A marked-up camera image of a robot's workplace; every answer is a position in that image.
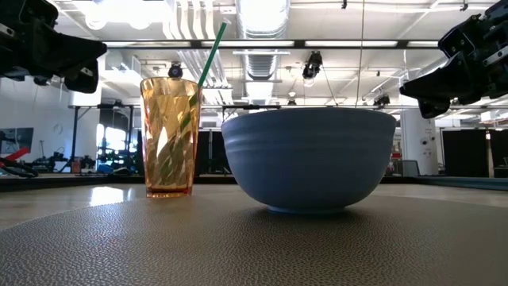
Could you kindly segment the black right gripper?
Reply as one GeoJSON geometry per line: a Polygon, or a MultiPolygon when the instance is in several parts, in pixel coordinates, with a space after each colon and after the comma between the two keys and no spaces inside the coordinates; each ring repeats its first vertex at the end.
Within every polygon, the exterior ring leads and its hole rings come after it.
{"type": "Polygon", "coordinates": [[[438,47],[448,58],[446,64],[399,88],[418,100],[423,118],[446,113],[454,98],[471,103],[508,94],[508,0],[451,28],[438,47]]]}

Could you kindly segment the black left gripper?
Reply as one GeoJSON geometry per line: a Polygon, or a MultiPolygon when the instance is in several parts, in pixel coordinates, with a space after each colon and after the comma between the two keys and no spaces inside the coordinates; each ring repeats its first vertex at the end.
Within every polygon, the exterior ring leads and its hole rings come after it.
{"type": "Polygon", "coordinates": [[[58,9],[47,0],[0,0],[0,77],[51,79],[70,76],[70,91],[95,93],[101,41],[54,31],[58,9]]]}

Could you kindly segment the amber faceted plastic cup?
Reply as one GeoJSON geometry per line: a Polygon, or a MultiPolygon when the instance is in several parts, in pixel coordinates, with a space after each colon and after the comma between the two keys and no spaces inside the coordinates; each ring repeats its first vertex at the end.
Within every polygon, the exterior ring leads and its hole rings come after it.
{"type": "Polygon", "coordinates": [[[190,195],[202,90],[190,80],[152,77],[141,81],[140,93],[147,197],[190,195]]]}

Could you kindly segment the green plastic straw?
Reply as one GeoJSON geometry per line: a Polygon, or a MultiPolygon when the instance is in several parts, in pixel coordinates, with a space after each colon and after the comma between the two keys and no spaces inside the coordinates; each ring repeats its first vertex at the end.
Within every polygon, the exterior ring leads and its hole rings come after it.
{"type": "MultiPolygon", "coordinates": [[[[163,23],[163,32],[164,35],[170,40],[192,40],[190,41],[190,46],[196,42],[191,39],[190,31],[188,29],[187,20],[181,19],[183,22],[180,24],[180,28],[176,26],[176,20],[171,20],[171,22],[164,22],[163,23]]],[[[214,32],[214,24],[212,20],[207,20],[207,28],[210,28],[209,30],[206,30],[206,33],[209,37],[208,40],[217,40],[216,35],[214,32]]],[[[192,75],[193,79],[192,81],[195,81],[198,86],[197,95],[193,95],[193,100],[191,101],[191,108],[194,108],[197,112],[197,119],[194,120],[193,123],[195,127],[195,136],[194,136],[194,159],[193,159],[193,170],[190,173],[190,181],[191,183],[194,182],[194,177],[196,174],[196,171],[198,171],[199,176],[199,170],[197,167],[199,167],[199,161],[196,163],[196,156],[197,156],[197,147],[198,147],[198,127],[199,127],[199,115],[200,115],[200,106],[202,105],[202,92],[204,87],[212,87],[215,85],[227,85],[227,80],[225,83],[223,83],[223,80],[225,80],[225,75],[223,72],[223,68],[221,66],[220,61],[220,55],[217,52],[218,49],[218,43],[221,40],[221,37],[223,35],[223,32],[225,31],[226,23],[223,22],[221,24],[221,27],[219,27],[218,37],[219,39],[217,41],[212,42],[212,47],[209,50],[205,49],[192,49],[186,48],[184,50],[177,50],[177,54],[180,58],[180,60],[173,61],[173,62],[180,62],[181,66],[182,64],[185,65],[186,69],[189,71],[190,75],[192,75]]]]}

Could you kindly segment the blue bowl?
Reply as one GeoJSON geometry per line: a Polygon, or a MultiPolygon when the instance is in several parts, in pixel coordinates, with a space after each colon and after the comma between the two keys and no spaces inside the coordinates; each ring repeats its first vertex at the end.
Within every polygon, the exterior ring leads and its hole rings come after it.
{"type": "Polygon", "coordinates": [[[330,213],[367,198],[391,158],[396,120],[352,108],[296,108],[246,114],[221,133],[237,184],[286,213],[330,213]]]}

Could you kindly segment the white round column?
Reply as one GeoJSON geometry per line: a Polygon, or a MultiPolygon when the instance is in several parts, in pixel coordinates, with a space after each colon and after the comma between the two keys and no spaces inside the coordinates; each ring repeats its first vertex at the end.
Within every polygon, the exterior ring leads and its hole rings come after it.
{"type": "Polygon", "coordinates": [[[424,119],[419,110],[401,111],[402,159],[415,160],[421,175],[438,173],[436,126],[424,119]]]}

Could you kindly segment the black partition panel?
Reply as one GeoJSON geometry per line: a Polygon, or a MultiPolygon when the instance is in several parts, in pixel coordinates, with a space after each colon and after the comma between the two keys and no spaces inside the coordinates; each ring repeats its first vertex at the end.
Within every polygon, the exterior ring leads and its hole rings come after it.
{"type": "Polygon", "coordinates": [[[456,129],[442,133],[447,176],[488,177],[487,136],[484,129],[456,129]]]}

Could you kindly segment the red and black equipment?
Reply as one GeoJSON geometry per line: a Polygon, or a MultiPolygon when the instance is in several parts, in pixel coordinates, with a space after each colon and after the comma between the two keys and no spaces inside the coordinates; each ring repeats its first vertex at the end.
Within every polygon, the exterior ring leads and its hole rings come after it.
{"type": "Polygon", "coordinates": [[[39,173],[36,170],[17,162],[17,159],[20,159],[28,152],[29,150],[27,148],[21,148],[7,157],[0,157],[0,170],[12,176],[18,176],[21,178],[38,177],[39,173]]]}

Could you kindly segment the round grey textured placemat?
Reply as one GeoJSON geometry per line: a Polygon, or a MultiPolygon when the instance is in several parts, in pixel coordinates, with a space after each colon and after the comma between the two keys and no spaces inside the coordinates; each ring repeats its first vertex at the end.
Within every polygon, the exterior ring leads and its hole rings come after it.
{"type": "Polygon", "coordinates": [[[0,286],[508,286],[508,208],[372,196],[279,214],[241,195],[137,200],[0,231],[0,286]]]}

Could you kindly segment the black background workbench frame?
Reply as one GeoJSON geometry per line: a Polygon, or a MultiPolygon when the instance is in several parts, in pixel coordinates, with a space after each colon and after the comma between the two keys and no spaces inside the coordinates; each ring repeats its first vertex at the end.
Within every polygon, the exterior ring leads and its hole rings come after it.
{"type": "Polygon", "coordinates": [[[123,108],[129,109],[129,126],[128,132],[126,135],[127,141],[125,142],[125,153],[127,156],[127,164],[128,168],[130,168],[132,160],[130,159],[130,144],[132,140],[132,131],[133,131],[133,115],[134,109],[139,108],[139,105],[133,104],[122,104],[122,103],[113,103],[113,104],[105,104],[100,103],[98,105],[89,105],[89,106],[69,106],[69,108],[74,110],[74,118],[73,118],[73,130],[72,130],[72,142],[71,142],[71,155],[68,159],[67,163],[60,169],[62,172],[66,167],[71,167],[72,162],[75,160],[75,149],[76,149],[76,140],[77,140],[77,130],[78,130],[78,121],[79,119],[85,115],[91,109],[99,109],[99,110],[120,110],[123,108]]]}

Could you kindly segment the dark wall screen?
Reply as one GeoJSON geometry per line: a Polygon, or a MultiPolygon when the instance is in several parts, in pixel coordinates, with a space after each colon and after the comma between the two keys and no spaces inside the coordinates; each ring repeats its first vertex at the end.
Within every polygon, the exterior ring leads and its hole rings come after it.
{"type": "Polygon", "coordinates": [[[0,154],[11,154],[32,147],[34,128],[0,129],[0,154]]]}

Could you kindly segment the black metal rig frame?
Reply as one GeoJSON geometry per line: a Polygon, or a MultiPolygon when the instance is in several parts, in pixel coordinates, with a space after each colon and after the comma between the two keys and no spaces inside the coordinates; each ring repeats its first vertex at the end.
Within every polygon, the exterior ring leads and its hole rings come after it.
{"type": "MultiPolygon", "coordinates": [[[[105,41],[108,49],[211,49],[212,40],[105,41]]],[[[438,49],[428,40],[222,40],[221,49],[438,49]]]]}

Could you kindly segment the silver ceiling ventilation duct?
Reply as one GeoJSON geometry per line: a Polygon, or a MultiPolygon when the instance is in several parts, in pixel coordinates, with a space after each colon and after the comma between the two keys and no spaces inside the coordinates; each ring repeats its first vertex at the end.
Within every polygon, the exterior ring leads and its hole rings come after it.
{"type": "MultiPolygon", "coordinates": [[[[291,0],[236,0],[239,38],[281,40],[287,35],[291,0]]],[[[279,55],[260,55],[260,50],[242,56],[245,92],[253,104],[266,104],[274,89],[279,55]]]]}

